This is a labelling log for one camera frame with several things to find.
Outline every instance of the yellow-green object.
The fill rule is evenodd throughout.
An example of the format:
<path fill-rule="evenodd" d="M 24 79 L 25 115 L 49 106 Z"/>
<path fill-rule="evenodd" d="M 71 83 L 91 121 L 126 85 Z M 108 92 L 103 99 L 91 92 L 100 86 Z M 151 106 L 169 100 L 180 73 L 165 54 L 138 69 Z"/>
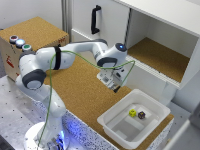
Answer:
<path fill-rule="evenodd" d="M 130 115 L 131 117 L 136 116 L 136 111 L 135 111 L 135 109 L 131 109 L 131 110 L 129 111 L 129 115 Z"/>

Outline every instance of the white robotic arm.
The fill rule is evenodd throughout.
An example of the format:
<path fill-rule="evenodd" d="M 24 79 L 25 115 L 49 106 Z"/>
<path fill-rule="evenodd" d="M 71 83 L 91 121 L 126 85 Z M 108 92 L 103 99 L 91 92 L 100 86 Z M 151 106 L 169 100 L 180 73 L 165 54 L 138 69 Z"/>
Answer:
<path fill-rule="evenodd" d="M 51 69 L 66 69 L 73 64 L 75 59 L 74 53 L 84 51 L 93 53 L 97 65 L 105 68 L 122 65 L 127 56 L 127 49 L 123 44 L 117 43 L 111 49 L 108 49 L 106 41 L 102 39 L 70 43 L 64 47 L 42 48 L 36 53 L 33 51 L 25 51 L 20 56 L 19 68 L 21 74 L 16 79 L 16 85 L 28 97 L 36 101 L 41 101 L 48 107 L 50 87 L 43 84 L 43 82 L 46 78 L 45 72 L 50 69 L 52 56 L 56 53 Z M 118 85 L 123 86 L 126 83 L 126 81 L 124 82 L 126 75 L 126 69 L 124 67 L 118 67 L 115 69 L 101 69 L 97 78 L 108 88 L 116 92 Z M 41 139 L 40 148 L 49 149 L 48 143 L 56 139 L 63 130 L 61 117 L 65 112 L 66 108 L 63 101 L 55 90 L 53 90 L 49 118 Z M 34 138 L 36 144 L 39 142 L 42 131 L 43 128 L 40 129 Z"/>

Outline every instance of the door handle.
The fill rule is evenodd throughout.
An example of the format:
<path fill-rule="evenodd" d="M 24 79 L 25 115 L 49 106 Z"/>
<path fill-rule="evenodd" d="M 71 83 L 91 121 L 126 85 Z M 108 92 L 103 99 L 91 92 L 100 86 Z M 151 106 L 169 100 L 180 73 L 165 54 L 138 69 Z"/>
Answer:
<path fill-rule="evenodd" d="M 98 32 L 100 32 L 100 30 L 98 28 L 96 28 L 96 12 L 101 10 L 101 7 L 96 5 L 96 8 L 94 8 L 92 10 L 92 23 L 91 23 L 91 31 L 92 34 L 96 34 Z"/>

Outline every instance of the white sink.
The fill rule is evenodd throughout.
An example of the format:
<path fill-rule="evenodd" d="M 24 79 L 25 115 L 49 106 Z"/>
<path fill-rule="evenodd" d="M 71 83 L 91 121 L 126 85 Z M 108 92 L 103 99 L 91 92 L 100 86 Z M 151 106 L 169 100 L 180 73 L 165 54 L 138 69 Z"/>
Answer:
<path fill-rule="evenodd" d="M 135 109 L 137 115 L 129 116 Z M 144 119 L 138 113 L 146 114 Z M 135 89 L 103 113 L 97 121 L 105 133 L 126 149 L 137 148 L 147 136 L 169 115 L 170 109 Z"/>

